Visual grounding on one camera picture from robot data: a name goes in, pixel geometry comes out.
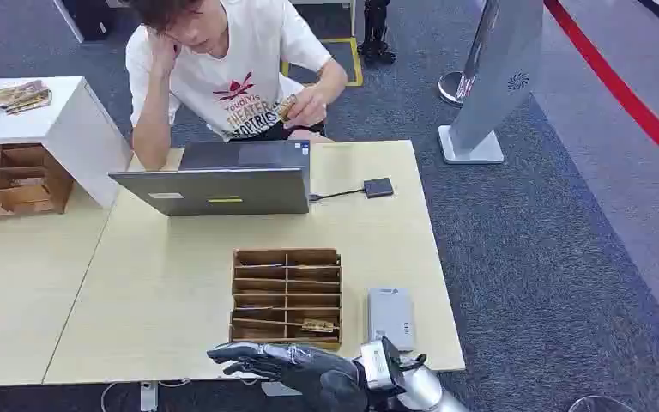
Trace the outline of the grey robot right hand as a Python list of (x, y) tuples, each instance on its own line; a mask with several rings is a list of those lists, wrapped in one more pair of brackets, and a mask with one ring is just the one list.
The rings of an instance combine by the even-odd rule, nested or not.
[(207, 351), (226, 375), (251, 373), (301, 393), (314, 411), (367, 411), (360, 364), (304, 344), (229, 342)]

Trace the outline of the person's right hand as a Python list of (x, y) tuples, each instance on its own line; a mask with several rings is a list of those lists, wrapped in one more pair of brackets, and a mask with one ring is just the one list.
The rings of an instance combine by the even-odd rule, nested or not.
[(148, 40), (152, 53), (151, 75), (167, 78), (171, 74), (182, 46), (166, 33), (148, 29)]

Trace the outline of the person's left hand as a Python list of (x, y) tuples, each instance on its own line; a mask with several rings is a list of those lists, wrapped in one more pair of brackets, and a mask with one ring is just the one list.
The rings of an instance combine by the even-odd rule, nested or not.
[(329, 95), (320, 85), (304, 88), (295, 95), (296, 101), (291, 106), (284, 127), (313, 126), (321, 123), (327, 113)]

